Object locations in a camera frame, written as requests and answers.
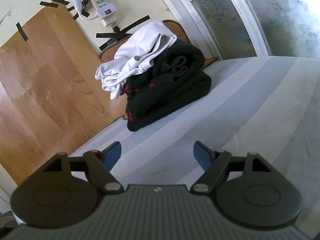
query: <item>white wall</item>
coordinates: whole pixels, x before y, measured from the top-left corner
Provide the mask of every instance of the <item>white wall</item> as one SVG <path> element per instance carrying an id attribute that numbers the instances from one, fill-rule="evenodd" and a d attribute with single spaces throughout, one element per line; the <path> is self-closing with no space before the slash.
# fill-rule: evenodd
<path id="1" fill-rule="evenodd" d="M 41 1 L 51 2 L 50 0 L 0 0 L 0 20 L 11 10 L 11 16 L 5 17 L 0 24 L 0 46 L 2 46 L 16 31 L 16 23 L 20 22 L 23 26 L 31 19 L 43 6 L 39 5 Z M 175 20 L 171 11 L 167 8 L 162 0 L 107 0 L 113 3 L 117 8 L 118 26 L 123 29 L 140 18 L 149 15 L 151 19 L 171 19 Z M 108 39 L 95 38 L 96 33 L 113 32 L 111 28 L 103 27 L 99 19 L 84 21 L 77 19 L 76 22 L 83 30 L 91 46 L 99 54 L 99 46 Z"/>

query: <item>white cable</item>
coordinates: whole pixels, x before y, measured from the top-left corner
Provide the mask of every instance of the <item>white cable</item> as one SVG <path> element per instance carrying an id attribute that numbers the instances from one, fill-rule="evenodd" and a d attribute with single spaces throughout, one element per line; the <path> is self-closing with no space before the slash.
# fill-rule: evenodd
<path id="1" fill-rule="evenodd" d="M 92 17 L 92 18 L 87 18 L 87 17 L 85 17 L 85 16 L 83 16 L 83 15 L 81 14 L 81 11 L 80 11 L 80 10 L 78 11 L 78 15 L 79 15 L 79 18 L 80 18 L 81 20 L 86 20 L 86 21 L 91 21 L 91 20 L 96 19 L 96 18 L 99 17 L 99 15 L 96 15 L 96 16 L 94 16 L 94 17 Z"/>
<path id="2" fill-rule="evenodd" d="M 10 198 L 10 195 L 5 191 L 5 189 L 0 185 L 1 189 L 9 196 Z M 2 198 L 2 200 L 4 200 L 5 202 L 7 202 L 8 204 L 10 204 L 8 201 L 6 201 L 3 197 L 0 196 L 0 198 Z"/>

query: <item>white cloth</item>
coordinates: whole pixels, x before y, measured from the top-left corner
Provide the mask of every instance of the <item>white cloth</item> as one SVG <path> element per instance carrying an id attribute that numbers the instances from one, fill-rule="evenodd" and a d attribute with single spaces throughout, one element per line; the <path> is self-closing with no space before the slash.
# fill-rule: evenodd
<path id="1" fill-rule="evenodd" d="M 155 20 L 137 30 L 115 53 L 114 60 L 102 63 L 95 78 L 101 79 L 102 89 L 111 91 L 116 99 L 123 91 L 127 78 L 141 74 L 153 66 L 153 59 L 177 40 L 162 21 Z"/>

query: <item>bed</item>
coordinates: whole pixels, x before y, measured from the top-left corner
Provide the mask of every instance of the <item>bed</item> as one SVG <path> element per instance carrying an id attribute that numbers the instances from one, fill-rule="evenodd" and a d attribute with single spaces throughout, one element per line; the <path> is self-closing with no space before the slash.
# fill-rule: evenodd
<path id="1" fill-rule="evenodd" d="M 210 93 L 137 132 L 116 120 L 71 156 L 121 142 L 111 173 L 124 185 L 186 184 L 203 170 L 193 143 L 235 156 L 258 152 L 302 193 L 296 225 L 320 231 L 320 61 L 253 57 L 215 62 L 205 69 Z"/>

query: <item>power strip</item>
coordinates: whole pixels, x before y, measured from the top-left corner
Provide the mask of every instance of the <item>power strip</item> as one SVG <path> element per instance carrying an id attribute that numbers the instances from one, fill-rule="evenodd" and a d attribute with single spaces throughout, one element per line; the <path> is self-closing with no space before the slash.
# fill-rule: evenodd
<path id="1" fill-rule="evenodd" d="M 96 14 L 99 16 L 103 26 L 116 26 L 116 7 L 112 3 L 108 3 L 107 0 L 90 0 L 92 6 L 96 10 Z"/>

